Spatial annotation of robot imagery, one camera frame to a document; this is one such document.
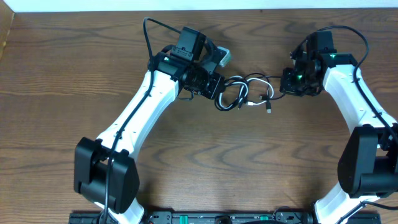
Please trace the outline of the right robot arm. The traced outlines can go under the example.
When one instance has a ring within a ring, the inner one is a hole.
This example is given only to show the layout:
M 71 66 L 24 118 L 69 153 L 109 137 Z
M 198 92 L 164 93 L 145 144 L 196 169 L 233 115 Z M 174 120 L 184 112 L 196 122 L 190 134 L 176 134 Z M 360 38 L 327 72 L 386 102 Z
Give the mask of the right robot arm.
M 290 53 L 280 92 L 317 96 L 326 91 L 350 137 L 338 162 L 338 183 L 302 216 L 302 223 L 348 223 L 355 213 L 397 192 L 397 121 L 379 104 L 361 74 L 361 60 L 334 47 L 331 27 L 309 34 Z

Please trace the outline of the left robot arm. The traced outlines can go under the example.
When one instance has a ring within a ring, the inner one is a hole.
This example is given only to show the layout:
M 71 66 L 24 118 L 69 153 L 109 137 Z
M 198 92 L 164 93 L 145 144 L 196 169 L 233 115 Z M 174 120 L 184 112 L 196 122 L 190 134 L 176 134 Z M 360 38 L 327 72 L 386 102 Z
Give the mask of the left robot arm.
M 216 73 L 231 58 L 201 32 L 184 27 L 175 45 L 150 55 L 148 71 L 133 99 L 95 140 L 82 138 L 75 148 L 76 193 L 103 208 L 98 221 L 140 223 L 144 208 L 137 201 L 139 151 L 159 119 L 182 90 L 213 100 L 224 90 Z

